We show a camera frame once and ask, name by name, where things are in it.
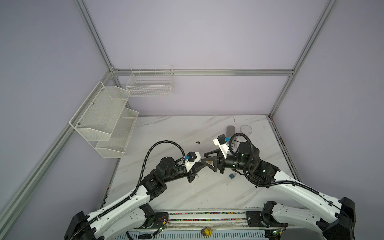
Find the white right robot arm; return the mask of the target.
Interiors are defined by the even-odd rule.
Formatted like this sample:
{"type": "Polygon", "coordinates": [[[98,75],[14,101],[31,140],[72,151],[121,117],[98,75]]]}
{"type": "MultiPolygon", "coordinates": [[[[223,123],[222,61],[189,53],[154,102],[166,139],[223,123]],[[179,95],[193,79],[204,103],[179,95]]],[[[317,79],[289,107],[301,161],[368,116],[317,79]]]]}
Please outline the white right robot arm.
{"type": "Polygon", "coordinates": [[[235,133],[230,138],[220,135],[214,139],[214,144],[218,149],[205,153],[200,160],[202,164],[214,172],[232,169],[256,188],[282,193],[304,206],[299,209],[267,201],[259,216],[259,224],[263,227],[293,225],[321,233],[327,240],[356,238],[355,202],[351,199],[337,199],[321,193],[262,160],[259,149],[243,133],[235,133]]]}

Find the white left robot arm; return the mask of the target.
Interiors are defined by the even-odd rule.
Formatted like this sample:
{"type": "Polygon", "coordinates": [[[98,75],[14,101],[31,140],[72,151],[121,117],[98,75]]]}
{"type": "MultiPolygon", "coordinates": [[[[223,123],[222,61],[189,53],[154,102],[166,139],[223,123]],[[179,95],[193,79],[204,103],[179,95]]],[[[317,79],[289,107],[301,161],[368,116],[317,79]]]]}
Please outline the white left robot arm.
{"type": "Polygon", "coordinates": [[[150,147],[141,171],[139,180],[133,190],[111,204],[89,214],[79,212],[73,216],[65,233],[65,240],[113,240],[115,237],[135,228],[148,228],[153,225],[156,213],[150,201],[157,198],[167,189],[167,182],[187,178],[195,179],[197,173],[204,168],[198,152],[185,153],[183,148],[170,140],[162,140],[150,147]],[[182,157],[174,160],[164,157],[148,175],[145,168],[151,152],[161,144],[176,146],[182,157]]]}

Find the grey fabric oblong case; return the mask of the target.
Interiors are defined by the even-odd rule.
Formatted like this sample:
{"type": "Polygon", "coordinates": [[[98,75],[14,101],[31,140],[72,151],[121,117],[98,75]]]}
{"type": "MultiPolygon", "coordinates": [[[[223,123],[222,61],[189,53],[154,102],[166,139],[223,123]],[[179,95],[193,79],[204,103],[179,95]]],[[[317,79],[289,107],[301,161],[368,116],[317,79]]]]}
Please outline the grey fabric oblong case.
{"type": "Polygon", "coordinates": [[[236,128],[234,126],[228,126],[226,136],[231,138],[236,133],[236,128]]]}

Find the clear plastic cup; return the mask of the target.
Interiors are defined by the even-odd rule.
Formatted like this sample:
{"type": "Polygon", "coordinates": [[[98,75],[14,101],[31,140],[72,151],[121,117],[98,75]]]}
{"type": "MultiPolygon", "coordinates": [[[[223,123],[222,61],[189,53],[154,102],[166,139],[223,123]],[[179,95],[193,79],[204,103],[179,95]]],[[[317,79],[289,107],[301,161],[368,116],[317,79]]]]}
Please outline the clear plastic cup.
{"type": "Polygon", "coordinates": [[[253,129],[248,125],[243,125],[240,127],[240,132],[245,135],[250,135],[253,132],[253,129]]]}

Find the white mesh two-tier shelf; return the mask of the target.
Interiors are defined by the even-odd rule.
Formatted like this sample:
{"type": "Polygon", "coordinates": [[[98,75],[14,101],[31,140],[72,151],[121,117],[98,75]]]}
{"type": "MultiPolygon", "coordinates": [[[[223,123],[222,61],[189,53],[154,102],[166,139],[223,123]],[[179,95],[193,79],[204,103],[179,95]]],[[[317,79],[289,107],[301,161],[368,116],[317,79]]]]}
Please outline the white mesh two-tier shelf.
{"type": "Polygon", "coordinates": [[[104,159],[124,156],[139,113],[128,108],[131,93],[99,82],[69,121],[104,159]]]}

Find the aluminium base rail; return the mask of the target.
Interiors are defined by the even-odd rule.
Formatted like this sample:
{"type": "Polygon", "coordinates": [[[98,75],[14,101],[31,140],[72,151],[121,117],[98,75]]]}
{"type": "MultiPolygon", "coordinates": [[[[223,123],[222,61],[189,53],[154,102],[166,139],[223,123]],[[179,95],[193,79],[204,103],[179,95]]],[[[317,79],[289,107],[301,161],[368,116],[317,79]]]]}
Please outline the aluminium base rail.
{"type": "Polygon", "coordinates": [[[261,211],[173,211],[157,212],[151,227],[136,228],[115,239],[142,240],[143,235],[154,233],[166,223],[167,228],[152,237],[153,240],[279,240],[283,231],[296,228],[287,223],[265,227],[261,211]],[[203,237],[203,228],[211,228],[212,235],[203,237]]]}

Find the yellow connector on rail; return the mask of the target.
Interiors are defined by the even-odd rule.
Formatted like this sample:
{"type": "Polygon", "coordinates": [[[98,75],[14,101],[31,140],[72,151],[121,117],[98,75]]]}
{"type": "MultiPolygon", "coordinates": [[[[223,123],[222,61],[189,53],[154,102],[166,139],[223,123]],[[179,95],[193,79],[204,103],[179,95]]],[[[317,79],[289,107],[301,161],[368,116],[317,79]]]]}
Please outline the yellow connector on rail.
{"type": "Polygon", "coordinates": [[[202,230],[201,230],[201,233],[202,233],[202,236],[203,237],[209,237],[209,236],[211,236],[212,235],[212,229],[211,228],[203,228],[202,230]]]}

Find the aluminium frame back beam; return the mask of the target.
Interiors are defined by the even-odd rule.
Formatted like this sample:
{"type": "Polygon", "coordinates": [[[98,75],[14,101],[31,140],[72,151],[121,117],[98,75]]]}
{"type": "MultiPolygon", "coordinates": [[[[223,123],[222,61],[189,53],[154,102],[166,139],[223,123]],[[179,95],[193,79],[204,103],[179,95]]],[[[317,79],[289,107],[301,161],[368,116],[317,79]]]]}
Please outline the aluminium frame back beam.
{"type": "Polygon", "coordinates": [[[129,76],[131,73],[140,74],[174,74],[174,76],[292,76],[294,70],[267,69],[267,70],[130,70],[118,69],[114,71],[117,76],[129,76]]]}

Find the aluminium frame post left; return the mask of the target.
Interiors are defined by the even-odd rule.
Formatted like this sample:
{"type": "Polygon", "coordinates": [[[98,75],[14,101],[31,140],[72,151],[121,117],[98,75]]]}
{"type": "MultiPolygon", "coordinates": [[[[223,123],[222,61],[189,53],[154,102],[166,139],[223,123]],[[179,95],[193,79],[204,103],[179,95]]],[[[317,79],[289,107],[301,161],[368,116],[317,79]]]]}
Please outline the aluminium frame post left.
{"type": "Polygon", "coordinates": [[[97,28],[96,28],[96,25],[92,19],[92,16],[91,16],[91,13],[87,7],[87,4],[86,4],[86,1],[83,1],[83,0],[74,0],[74,3],[79,11],[79,14],[91,36],[91,39],[93,41],[93,43],[95,44],[96,46],[96,49],[98,51],[98,53],[100,54],[101,58],[102,58],[102,62],[104,63],[104,65],[106,66],[107,70],[109,72],[113,72],[115,69],[114,69],[114,66],[108,56],[108,53],[106,51],[106,48],[102,42],[102,39],[97,31],[97,28]]]}

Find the aluminium frame post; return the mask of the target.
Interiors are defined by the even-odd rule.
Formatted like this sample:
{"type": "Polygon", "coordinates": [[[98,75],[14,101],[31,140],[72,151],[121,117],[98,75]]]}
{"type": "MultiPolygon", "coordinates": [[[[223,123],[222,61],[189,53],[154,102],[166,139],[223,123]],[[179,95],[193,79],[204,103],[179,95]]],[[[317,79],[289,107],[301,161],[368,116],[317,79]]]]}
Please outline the aluminium frame post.
{"type": "Polygon", "coordinates": [[[98,53],[100,54],[101,58],[102,58],[102,62],[104,63],[104,65],[106,66],[107,70],[109,72],[113,72],[115,69],[114,69],[114,66],[108,56],[108,53],[106,51],[106,48],[102,42],[102,39],[97,31],[97,28],[96,28],[96,25],[92,19],[92,16],[91,16],[91,13],[87,7],[87,4],[86,4],[86,1],[83,1],[83,0],[74,0],[74,3],[79,11],[79,14],[91,36],[91,39],[93,41],[93,43],[95,44],[96,46],[96,49],[98,51],[98,53]]]}
{"type": "Polygon", "coordinates": [[[327,24],[327,21],[331,17],[333,11],[335,10],[337,4],[339,1],[336,0],[329,0],[326,2],[324,9],[322,10],[311,34],[309,35],[308,40],[306,41],[295,65],[293,68],[293,73],[288,76],[287,81],[285,82],[281,92],[279,93],[270,113],[268,114],[269,118],[272,119],[280,105],[282,104],[285,96],[287,95],[290,87],[292,86],[293,82],[295,81],[296,77],[298,76],[301,68],[303,67],[306,59],[308,58],[311,50],[313,49],[314,45],[316,44],[322,30],[325,28],[325,25],[327,24]]]}

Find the aluminium frame post right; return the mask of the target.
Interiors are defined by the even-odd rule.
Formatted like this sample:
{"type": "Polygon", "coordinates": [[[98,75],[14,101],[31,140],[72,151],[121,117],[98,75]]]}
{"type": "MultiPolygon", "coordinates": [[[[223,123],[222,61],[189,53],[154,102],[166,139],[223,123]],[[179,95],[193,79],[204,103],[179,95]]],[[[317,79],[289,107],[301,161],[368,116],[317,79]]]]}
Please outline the aluminium frame post right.
{"type": "Polygon", "coordinates": [[[327,21],[331,17],[333,11],[335,10],[337,4],[339,1],[336,0],[329,0],[326,2],[324,9],[322,10],[311,34],[309,35],[308,40],[306,41],[295,65],[293,68],[293,73],[288,76],[287,81],[285,82],[281,92],[279,93],[270,113],[268,114],[269,118],[272,119],[280,105],[282,104],[285,96],[287,95],[290,87],[292,86],[293,82],[295,81],[296,77],[298,76],[301,68],[303,67],[306,59],[308,58],[311,50],[313,49],[314,45],[316,44],[322,30],[325,28],[325,25],[327,24],[327,21]]]}

